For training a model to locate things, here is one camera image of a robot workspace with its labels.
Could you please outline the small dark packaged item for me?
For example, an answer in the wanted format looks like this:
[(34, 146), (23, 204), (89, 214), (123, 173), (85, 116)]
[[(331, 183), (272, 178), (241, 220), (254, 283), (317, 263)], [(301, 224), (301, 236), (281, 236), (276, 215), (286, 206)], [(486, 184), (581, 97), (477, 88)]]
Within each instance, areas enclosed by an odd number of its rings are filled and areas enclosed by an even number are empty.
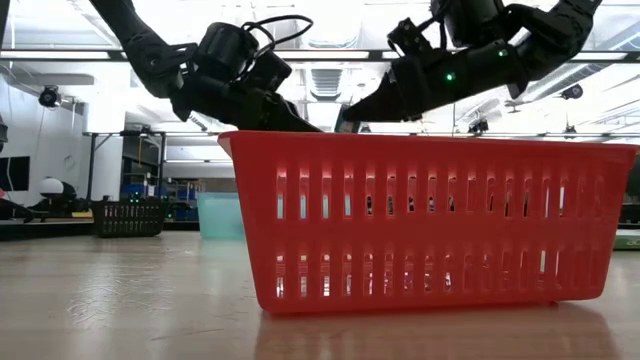
[(354, 133), (357, 134), (361, 127), (360, 121), (350, 121), (345, 118), (345, 112), (349, 109), (349, 106), (342, 104), (338, 111), (336, 124), (334, 127), (335, 133)]

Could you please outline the black slotted basket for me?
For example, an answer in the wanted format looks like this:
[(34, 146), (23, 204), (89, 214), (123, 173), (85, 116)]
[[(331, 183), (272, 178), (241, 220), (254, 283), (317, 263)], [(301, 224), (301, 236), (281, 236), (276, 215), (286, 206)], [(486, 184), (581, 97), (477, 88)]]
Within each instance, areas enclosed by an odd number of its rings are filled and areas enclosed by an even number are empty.
[(167, 203), (140, 199), (97, 201), (91, 210), (97, 237), (154, 237), (163, 231)]

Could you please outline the black wall monitor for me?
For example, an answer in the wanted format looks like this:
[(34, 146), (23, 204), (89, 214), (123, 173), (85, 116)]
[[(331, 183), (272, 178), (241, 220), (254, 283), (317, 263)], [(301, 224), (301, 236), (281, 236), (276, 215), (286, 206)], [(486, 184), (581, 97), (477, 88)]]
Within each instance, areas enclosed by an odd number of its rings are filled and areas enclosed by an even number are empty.
[(0, 189), (5, 191), (28, 191), (30, 160), (31, 158), (28, 156), (0, 157)]

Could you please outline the teal translucent plastic bin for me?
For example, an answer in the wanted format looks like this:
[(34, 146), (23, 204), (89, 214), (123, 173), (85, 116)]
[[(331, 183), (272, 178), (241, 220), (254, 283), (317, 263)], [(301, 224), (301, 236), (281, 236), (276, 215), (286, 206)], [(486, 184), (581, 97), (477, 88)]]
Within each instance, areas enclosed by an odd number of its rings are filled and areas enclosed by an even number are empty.
[(204, 239), (245, 238), (239, 196), (234, 192), (200, 192), (197, 195), (200, 234)]

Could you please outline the red slotted plastic basket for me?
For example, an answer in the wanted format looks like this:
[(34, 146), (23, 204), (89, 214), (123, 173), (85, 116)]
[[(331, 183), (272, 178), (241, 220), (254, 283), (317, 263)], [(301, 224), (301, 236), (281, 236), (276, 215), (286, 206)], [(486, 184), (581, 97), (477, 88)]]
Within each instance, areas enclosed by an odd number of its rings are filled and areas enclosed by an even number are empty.
[(251, 131), (218, 141), (272, 314), (596, 298), (638, 151)]

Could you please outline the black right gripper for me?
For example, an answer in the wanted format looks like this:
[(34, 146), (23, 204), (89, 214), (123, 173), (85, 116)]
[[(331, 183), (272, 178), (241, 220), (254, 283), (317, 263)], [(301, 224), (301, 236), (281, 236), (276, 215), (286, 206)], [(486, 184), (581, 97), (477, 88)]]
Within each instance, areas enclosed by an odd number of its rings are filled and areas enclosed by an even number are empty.
[(349, 122), (414, 121), (422, 113), (478, 93), (469, 52), (445, 55), (426, 65), (417, 56), (392, 62), (378, 88), (344, 111)]

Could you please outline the black overhead light beam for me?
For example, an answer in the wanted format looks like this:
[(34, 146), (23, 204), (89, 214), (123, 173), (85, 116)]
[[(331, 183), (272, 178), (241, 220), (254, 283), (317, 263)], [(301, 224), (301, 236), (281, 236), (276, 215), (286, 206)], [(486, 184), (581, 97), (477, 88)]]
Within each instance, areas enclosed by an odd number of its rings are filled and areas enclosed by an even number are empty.
[[(292, 62), (387, 62), (398, 58), (392, 51), (382, 50), (282, 50), (276, 55)], [(10, 61), (126, 61), (117, 50), (4, 50), (1, 60)], [(640, 51), (584, 51), (570, 63), (640, 63)]]

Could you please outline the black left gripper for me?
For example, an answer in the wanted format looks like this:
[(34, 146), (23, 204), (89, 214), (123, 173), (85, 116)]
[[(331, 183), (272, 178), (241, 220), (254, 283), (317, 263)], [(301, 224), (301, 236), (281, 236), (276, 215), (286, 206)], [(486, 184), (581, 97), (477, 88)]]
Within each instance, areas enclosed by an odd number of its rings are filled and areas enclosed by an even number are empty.
[(265, 109), (266, 93), (225, 83), (203, 75), (191, 75), (172, 92), (174, 113), (187, 120), (192, 112), (251, 131), (320, 132), (304, 120), (296, 106), (273, 93)]

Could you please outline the black shelving rack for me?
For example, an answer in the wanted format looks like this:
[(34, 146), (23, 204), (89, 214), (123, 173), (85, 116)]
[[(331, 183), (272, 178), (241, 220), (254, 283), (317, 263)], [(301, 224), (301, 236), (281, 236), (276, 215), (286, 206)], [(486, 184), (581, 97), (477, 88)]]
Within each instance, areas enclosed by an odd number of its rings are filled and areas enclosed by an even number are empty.
[(87, 200), (127, 199), (121, 196), (123, 184), (144, 184), (146, 194), (141, 197), (161, 197), (165, 193), (164, 132), (123, 130), (83, 135), (89, 139)]

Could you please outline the green flat box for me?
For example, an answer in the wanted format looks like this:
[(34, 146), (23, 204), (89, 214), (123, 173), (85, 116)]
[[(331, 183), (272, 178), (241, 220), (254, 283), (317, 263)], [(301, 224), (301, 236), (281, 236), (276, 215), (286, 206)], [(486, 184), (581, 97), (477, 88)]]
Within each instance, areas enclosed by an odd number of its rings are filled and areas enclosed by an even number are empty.
[(613, 249), (615, 251), (640, 251), (640, 230), (618, 229)]

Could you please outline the white globe lamp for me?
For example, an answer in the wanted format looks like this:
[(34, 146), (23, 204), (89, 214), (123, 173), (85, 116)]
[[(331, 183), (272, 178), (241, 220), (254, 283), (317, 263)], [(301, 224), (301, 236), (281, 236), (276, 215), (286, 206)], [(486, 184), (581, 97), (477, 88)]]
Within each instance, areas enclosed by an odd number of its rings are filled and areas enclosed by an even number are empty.
[(47, 198), (60, 196), (64, 193), (64, 184), (56, 178), (46, 177), (39, 183), (39, 193)]

